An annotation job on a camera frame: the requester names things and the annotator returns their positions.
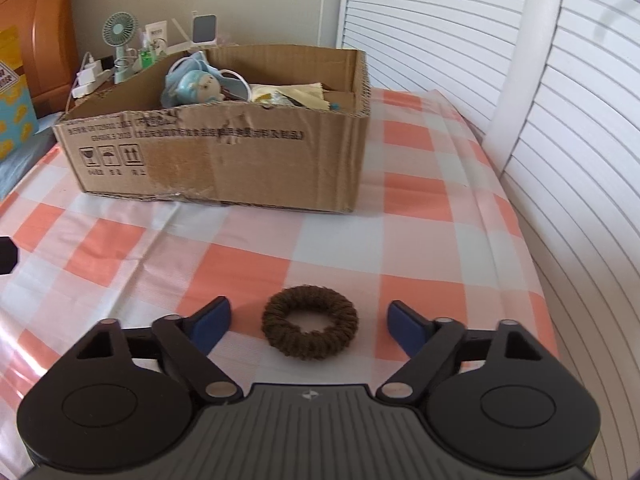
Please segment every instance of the blue fabric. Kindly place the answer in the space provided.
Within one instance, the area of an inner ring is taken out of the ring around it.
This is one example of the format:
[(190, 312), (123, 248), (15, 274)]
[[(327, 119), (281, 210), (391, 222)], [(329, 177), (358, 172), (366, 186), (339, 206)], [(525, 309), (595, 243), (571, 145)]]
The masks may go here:
[(55, 145), (51, 126), (62, 114), (51, 114), (38, 121), (38, 132), (0, 161), (0, 200), (6, 197), (31, 168)]

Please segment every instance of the yellow cloth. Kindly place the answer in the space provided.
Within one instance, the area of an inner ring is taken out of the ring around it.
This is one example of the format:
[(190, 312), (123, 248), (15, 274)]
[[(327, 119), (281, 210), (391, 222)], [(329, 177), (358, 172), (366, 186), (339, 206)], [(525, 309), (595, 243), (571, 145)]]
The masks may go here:
[(324, 100), (322, 83), (289, 86), (251, 85), (251, 101), (266, 101), (274, 94), (290, 97), (312, 110), (329, 109), (329, 102)]

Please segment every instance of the wooden headboard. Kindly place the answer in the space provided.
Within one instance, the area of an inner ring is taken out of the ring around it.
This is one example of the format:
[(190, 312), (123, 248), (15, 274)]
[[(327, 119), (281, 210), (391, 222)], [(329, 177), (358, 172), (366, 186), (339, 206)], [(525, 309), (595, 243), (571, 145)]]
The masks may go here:
[(71, 0), (0, 0), (0, 30), (12, 25), (36, 114), (64, 110), (79, 63)]

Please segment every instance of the teal fan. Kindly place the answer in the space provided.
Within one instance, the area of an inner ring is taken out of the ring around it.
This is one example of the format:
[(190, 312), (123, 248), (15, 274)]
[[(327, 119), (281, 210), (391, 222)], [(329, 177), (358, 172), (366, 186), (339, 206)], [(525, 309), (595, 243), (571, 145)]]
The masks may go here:
[(102, 39), (109, 46), (116, 49), (116, 84), (123, 82), (133, 74), (135, 56), (127, 55), (127, 44), (131, 41), (138, 28), (138, 22), (128, 12), (116, 12), (102, 28)]

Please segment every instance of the logo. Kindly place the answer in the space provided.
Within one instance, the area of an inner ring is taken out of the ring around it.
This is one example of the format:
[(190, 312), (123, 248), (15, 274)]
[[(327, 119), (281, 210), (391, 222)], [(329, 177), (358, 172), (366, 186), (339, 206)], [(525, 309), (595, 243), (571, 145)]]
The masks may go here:
[(8, 90), (20, 81), (20, 77), (11, 70), (5, 63), (0, 61), (0, 92)]
[(315, 400), (318, 397), (320, 397), (320, 394), (315, 390), (307, 390), (305, 393), (302, 394), (302, 397), (303, 399), (306, 399), (306, 400)]

